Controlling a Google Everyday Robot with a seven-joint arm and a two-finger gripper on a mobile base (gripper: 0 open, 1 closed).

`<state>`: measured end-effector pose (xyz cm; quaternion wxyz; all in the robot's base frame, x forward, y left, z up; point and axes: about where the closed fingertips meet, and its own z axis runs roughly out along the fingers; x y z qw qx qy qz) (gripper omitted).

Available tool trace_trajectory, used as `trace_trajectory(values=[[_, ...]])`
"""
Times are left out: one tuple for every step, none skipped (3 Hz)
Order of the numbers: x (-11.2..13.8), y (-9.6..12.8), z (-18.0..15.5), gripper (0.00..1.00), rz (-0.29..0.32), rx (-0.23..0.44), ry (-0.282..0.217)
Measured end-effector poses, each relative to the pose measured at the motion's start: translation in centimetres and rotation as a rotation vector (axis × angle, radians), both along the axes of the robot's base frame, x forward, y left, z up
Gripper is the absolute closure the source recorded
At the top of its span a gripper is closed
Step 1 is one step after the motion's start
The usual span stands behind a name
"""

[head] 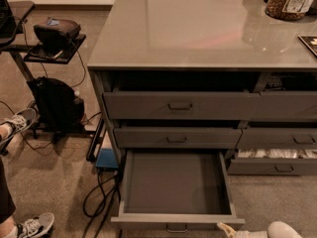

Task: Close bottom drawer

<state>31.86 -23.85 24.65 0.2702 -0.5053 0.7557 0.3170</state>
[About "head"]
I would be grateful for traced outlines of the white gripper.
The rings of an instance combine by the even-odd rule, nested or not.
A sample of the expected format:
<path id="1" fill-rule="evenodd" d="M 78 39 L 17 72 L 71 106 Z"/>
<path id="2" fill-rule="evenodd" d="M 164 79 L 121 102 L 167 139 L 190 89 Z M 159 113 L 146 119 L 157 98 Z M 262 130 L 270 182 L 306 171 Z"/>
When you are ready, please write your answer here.
<path id="1" fill-rule="evenodd" d="M 235 231 L 231 226 L 219 222 L 217 224 L 218 228 L 225 232 L 227 238 L 267 238 L 266 231 Z"/>

